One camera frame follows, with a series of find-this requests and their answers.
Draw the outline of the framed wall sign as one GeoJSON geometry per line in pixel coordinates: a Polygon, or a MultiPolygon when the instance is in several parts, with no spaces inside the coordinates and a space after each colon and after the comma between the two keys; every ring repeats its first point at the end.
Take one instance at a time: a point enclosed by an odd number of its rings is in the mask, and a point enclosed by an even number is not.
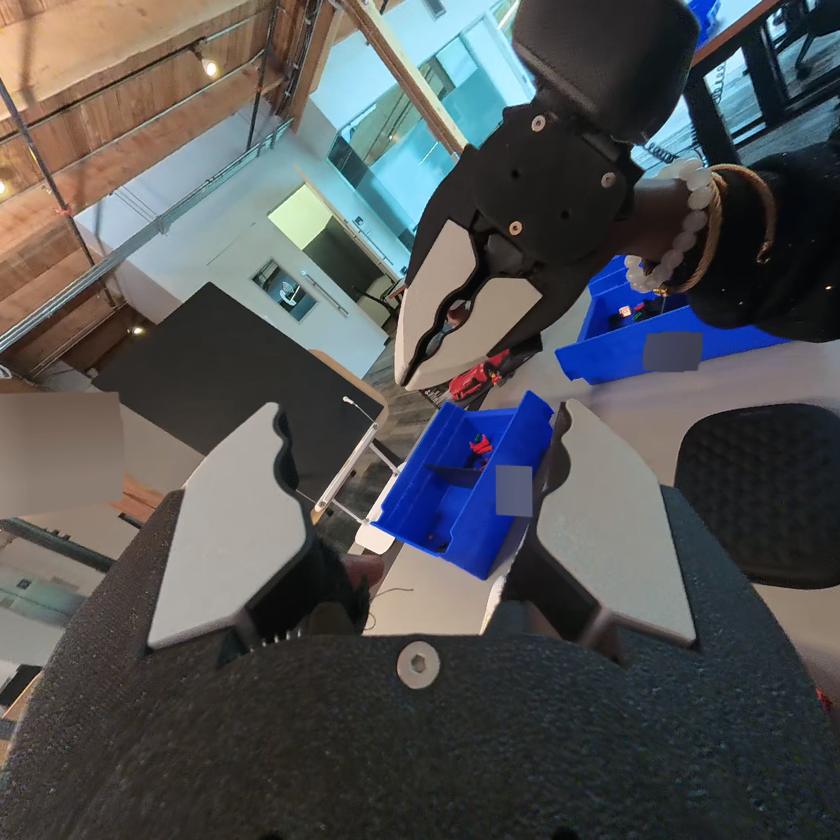
{"type": "Polygon", "coordinates": [[[317,300],[282,269],[275,260],[268,260],[251,281],[296,322],[307,317],[317,300]]]}

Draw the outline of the wooden desk with black legs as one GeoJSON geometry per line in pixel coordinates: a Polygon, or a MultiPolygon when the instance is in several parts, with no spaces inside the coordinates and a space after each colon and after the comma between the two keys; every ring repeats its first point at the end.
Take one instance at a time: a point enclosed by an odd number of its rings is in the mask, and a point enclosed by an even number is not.
{"type": "Polygon", "coordinates": [[[797,80],[793,63],[799,45],[780,56],[774,36],[781,30],[770,21],[783,2],[756,2],[737,15],[698,48],[692,62],[684,100],[699,150],[710,163],[739,162],[745,144],[761,139],[804,117],[831,100],[838,102],[838,34],[816,40],[807,54],[812,73],[797,80]],[[727,105],[717,90],[725,75],[712,87],[707,77],[730,59],[742,59],[739,75],[745,80],[738,102],[727,105]]]}

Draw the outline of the person's right hand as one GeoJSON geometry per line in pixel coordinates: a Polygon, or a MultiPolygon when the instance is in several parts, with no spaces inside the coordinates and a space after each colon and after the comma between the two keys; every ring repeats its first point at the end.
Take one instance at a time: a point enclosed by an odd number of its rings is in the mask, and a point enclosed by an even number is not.
{"type": "Polygon", "coordinates": [[[637,256],[660,262],[683,232],[690,213],[690,190],[679,178],[643,178],[633,191],[630,216],[617,223],[614,256],[637,256]]]}

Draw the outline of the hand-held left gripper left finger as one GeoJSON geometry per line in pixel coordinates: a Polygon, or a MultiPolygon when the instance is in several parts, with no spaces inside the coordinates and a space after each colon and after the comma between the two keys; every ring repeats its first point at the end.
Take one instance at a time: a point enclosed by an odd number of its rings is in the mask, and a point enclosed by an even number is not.
{"type": "Polygon", "coordinates": [[[268,402],[205,457],[183,486],[147,645],[155,652],[233,629],[266,635],[257,610],[312,547],[309,515],[281,470],[291,446],[268,402]]]}

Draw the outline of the loose lego pieces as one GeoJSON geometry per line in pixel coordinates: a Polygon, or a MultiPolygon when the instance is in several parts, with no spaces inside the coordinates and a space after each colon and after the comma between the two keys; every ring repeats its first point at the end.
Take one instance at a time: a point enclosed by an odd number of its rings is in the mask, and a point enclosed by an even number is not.
{"type": "Polygon", "coordinates": [[[619,311],[610,315],[608,319],[609,330],[616,331],[655,318],[664,312],[665,304],[666,298],[655,297],[643,300],[632,307],[621,307],[619,311]]]}

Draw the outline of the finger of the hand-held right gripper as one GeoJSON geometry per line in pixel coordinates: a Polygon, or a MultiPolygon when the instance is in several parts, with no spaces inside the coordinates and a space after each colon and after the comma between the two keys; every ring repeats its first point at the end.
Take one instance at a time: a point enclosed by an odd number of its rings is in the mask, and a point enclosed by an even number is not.
{"type": "Polygon", "coordinates": [[[492,355],[543,295],[522,278],[490,278],[481,288],[467,319],[447,332],[437,349],[406,373],[404,388],[419,391],[449,381],[492,355]]]}
{"type": "Polygon", "coordinates": [[[394,348],[395,383],[424,389],[466,371],[482,352],[455,347],[456,334],[443,338],[437,351],[427,346],[443,329],[448,299],[461,292],[475,275],[476,249],[469,232],[447,220],[404,293],[394,348]]]}

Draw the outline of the black honeycomb cushion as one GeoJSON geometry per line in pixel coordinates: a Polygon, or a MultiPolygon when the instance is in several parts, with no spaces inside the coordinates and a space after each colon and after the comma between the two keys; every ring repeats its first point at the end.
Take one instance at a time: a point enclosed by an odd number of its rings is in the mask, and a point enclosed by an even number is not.
{"type": "Polygon", "coordinates": [[[674,486],[752,583],[839,584],[839,418],[807,403],[706,416],[683,437],[674,486]]]}

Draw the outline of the black partition panel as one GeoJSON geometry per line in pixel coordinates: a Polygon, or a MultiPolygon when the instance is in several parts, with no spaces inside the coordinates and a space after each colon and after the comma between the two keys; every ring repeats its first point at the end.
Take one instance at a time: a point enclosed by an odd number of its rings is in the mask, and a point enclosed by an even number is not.
{"type": "Polygon", "coordinates": [[[105,364],[92,385],[201,455],[278,403],[310,508],[386,410],[367,384],[213,283],[105,364]]]}

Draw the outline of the thin gold bangle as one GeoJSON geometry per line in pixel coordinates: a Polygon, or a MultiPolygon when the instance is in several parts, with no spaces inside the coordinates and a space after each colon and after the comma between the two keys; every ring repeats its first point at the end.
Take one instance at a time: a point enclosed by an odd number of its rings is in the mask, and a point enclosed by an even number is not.
{"type": "Polygon", "coordinates": [[[723,173],[736,175],[745,181],[760,199],[763,208],[764,232],[755,263],[759,266],[766,265],[770,261],[775,244],[779,216],[778,205],[767,180],[759,172],[741,164],[715,164],[710,168],[710,172],[714,174],[718,182],[721,181],[723,173]]]}

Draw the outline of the black office chair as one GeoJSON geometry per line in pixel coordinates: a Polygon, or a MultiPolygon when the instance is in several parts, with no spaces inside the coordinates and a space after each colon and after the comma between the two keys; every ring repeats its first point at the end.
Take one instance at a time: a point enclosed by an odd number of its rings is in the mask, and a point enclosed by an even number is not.
{"type": "Polygon", "coordinates": [[[839,2],[783,2],[772,12],[770,21],[781,31],[780,35],[773,37],[773,49],[777,56],[792,46],[800,46],[792,67],[794,77],[803,81],[812,73],[807,54],[814,42],[838,34],[839,2]]]}

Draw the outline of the person's right forearm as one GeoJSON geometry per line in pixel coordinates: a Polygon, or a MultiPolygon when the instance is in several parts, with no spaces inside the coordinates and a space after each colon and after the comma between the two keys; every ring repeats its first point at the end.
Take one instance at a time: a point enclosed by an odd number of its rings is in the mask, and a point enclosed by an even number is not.
{"type": "Polygon", "coordinates": [[[777,338],[828,343],[839,338],[839,132],[801,150],[772,154],[752,170],[779,209],[770,261],[755,263],[763,208],[731,173],[721,195],[717,249],[686,298],[717,329],[755,327],[777,338]]]}

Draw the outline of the red lego model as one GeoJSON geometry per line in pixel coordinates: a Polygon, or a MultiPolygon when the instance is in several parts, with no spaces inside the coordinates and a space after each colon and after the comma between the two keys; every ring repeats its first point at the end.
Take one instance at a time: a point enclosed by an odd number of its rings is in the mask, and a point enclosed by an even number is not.
{"type": "Polygon", "coordinates": [[[452,379],[448,385],[450,400],[454,403],[469,402],[503,383],[507,378],[506,364],[510,357],[509,350],[502,351],[452,379]]]}

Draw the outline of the metal ceiling conduit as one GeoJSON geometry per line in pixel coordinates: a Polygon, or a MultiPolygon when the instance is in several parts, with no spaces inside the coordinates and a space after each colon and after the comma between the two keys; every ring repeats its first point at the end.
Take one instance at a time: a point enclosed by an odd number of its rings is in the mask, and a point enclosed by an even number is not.
{"type": "Polygon", "coordinates": [[[273,150],[278,139],[292,125],[288,119],[278,125],[264,139],[247,149],[224,168],[207,178],[196,189],[185,195],[178,202],[167,208],[161,215],[154,218],[138,232],[126,239],[121,245],[110,251],[100,262],[88,269],[84,274],[74,279],[69,285],[59,290],[35,310],[17,321],[2,332],[1,352],[9,350],[29,333],[37,329],[43,322],[52,318],[57,312],[73,301],[83,291],[98,284],[100,280],[111,275],[135,252],[146,246],[158,235],[165,235],[173,224],[196,207],[204,199],[212,195],[230,178],[240,172],[250,162],[258,159],[264,151],[273,150]]]}

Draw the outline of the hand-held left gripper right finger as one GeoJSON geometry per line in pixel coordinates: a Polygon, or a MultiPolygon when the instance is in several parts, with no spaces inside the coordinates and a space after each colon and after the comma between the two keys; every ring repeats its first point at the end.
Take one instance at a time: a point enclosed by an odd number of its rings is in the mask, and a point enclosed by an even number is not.
{"type": "Polygon", "coordinates": [[[655,473],[576,400],[561,407],[532,546],[534,604],[561,636],[599,647],[621,627],[690,647],[697,630],[655,473]]]}

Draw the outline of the blue storage bin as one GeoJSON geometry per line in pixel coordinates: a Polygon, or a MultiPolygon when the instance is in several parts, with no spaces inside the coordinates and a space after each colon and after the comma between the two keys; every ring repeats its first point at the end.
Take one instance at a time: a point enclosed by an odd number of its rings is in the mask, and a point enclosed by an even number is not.
{"type": "Polygon", "coordinates": [[[645,373],[695,371],[702,361],[787,343],[754,327],[712,328],[698,319],[685,295],[667,298],[655,318],[610,331],[611,314],[656,298],[633,289],[625,274],[625,257],[617,256],[590,280],[591,303],[579,338],[555,352],[569,379],[599,385],[645,373]]]}
{"type": "Polygon", "coordinates": [[[485,580],[519,513],[530,511],[532,480],[547,453],[554,411],[526,392],[518,406],[469,412],[451,402],[435,414],[381,504],[374,525],[485,580]],[[471,458],[486,434],[493,450],[471,458]]]}

